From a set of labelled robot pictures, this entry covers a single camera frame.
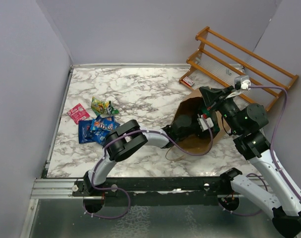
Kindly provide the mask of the blue M&Ms candy packet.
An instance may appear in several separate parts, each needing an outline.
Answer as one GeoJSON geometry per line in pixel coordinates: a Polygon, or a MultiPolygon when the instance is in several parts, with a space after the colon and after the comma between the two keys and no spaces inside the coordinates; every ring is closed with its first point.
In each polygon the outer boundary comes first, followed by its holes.
{"type": "Polygon", "coordinates": [[[115,117],[109,116],[109,117],[102,117],[97,116],[95,119],[92,120],[90,130],[91,131],[97,131],[99,129],[112,131],[115,128],[115,117]]]}

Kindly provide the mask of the yellow green candy packet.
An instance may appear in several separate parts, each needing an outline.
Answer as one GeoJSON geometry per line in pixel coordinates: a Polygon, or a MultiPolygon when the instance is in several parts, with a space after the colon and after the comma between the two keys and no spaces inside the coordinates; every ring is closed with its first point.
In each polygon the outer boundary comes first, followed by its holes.
{"type": "Polygon", "coordinates": [[[119,114],[118,109],[114,108],[111,101],[100,101],[95,97],[91,100],[91,109],[97,115],[114,116],[119,114]]]}

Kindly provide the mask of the blue salt vinegar chips bag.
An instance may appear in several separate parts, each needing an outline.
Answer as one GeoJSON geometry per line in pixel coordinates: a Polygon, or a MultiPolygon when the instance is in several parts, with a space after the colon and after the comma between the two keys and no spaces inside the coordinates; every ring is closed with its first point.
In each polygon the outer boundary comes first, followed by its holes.
{"type": "MultiPolygon", "coordinates": [[[[120,124],[118,122],[115,122],[115,128],[120,126],[120,124]]],[[[93,135],[93,140],[95,142],[97,142],[100,145],[104,145],[106,142],[106,136],[111,132],[108,130],[103,130],[103,129],[99,129],[97,131],[91,131],[94,135],[93,135]]]]}

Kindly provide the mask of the red snack packet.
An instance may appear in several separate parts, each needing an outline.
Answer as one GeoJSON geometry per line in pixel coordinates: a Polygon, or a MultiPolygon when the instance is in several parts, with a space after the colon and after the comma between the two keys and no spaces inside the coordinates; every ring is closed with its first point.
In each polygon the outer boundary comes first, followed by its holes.
{"type": "Polygon", "coordinates": [[[72,118],[75,124],[78,124],[80,120],[86,120],[90,117],[90,115],[80,103],[70,109],[67,114],[72,118]]]}

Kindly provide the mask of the brown paper bag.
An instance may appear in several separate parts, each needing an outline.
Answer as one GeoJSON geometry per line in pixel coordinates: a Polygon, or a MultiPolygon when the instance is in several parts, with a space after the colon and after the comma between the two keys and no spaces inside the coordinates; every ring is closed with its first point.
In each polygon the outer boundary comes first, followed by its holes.
{"type": "Polygon", "coordinates": [[[199,89],[192,91],[179,104],[173,121],[163,127],[164,132],[184,151],[195,155],[203,154],[227,135],[230,127],[222,122],[221,114],[216,112],[220,131],[213,133],[211,140],[209,130],[202,131],[197,121],[200,109],[205,106],[199,89]]]}

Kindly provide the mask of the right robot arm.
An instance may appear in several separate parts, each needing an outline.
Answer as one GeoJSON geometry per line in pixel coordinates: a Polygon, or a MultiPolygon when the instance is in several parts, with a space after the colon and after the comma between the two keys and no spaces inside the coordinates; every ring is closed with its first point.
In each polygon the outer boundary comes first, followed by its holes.
{"type": "Polygon", "coordinates": [[[230,86],[223,89],[200,87],[205,107],[218,111],[236,138],[235,147],[268,182],[273,194],[253,184],[236,169],[224,173],[219,188],[225,194],[240,193],[272,220],[276,230],[285,238],[301,233],[301,189],[294,182],[273,149],[273,142],[261,133],[269,123],[265,108],[251,103],[240,110],[233,98],[238,91],[230,86]]]}

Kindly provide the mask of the blue Burts chips bag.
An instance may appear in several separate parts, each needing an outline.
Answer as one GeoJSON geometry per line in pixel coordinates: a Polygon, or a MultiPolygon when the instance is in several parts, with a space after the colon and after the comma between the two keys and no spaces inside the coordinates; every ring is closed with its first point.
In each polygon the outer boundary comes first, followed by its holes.
{"type": "Polygon", "coordinates": [[[78,122],[78,142],[79,144],[95,142],[93,133],[90,130],[92,120],[80,120],[78,122]]]}

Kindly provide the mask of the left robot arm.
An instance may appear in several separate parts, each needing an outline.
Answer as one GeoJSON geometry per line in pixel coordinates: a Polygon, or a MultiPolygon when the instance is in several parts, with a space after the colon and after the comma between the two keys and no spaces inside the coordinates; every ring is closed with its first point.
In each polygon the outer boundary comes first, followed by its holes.
{"type": "Polygon", "coordinates": [[[171,148],[191,135],[199,135],[208,129],[209,125],[202,117],[187,115],[177,117],[172,124],[158,130],[141,127],[132,119],[106,136],[102,158],[83,177],[84,190],[89,195],[97,195],[116,163],[128,159],[143,146],[171,148]]]}

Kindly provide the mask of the green snack packet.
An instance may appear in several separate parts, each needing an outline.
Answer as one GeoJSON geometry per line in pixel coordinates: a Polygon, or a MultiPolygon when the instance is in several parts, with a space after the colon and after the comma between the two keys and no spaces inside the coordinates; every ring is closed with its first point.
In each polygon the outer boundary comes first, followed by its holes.
{"type": "Polygon", "coordinates": [[[219,124],[218,124],[218,118],[215,111],[209,111],[206,109],[206,107],[202,106],[200,109],[201,115],[209,122],[211,121],[213,123],[213,127],[211,128],[213,133],[219,132],[219,124]]]}

